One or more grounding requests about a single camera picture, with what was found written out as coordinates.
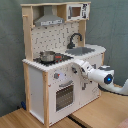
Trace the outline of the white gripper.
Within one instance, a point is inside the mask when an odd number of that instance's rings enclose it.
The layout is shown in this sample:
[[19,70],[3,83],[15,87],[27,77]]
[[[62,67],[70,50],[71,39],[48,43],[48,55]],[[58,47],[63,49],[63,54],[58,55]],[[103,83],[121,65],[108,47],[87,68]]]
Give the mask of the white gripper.
[[74,61],[75,65],[79,67],[81,71],[81,75],[84,78],[88,78],[89,72],[93,69],[93,67],[90,65],[88,61],[83,61],[80,59],[77,59]]

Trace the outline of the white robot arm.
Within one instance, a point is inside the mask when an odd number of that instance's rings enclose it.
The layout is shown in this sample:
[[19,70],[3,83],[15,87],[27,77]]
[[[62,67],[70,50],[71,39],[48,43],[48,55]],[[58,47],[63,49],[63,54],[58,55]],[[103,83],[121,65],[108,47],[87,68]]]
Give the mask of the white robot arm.
[[95,69],[88,61],[75,60],[74,63],[80,68],[83,77],[99,84],[99,87],[118,95],[128,96],[128,79],[123,87],[116,87],[113,83],[114,71],[109,66],[103,65]]

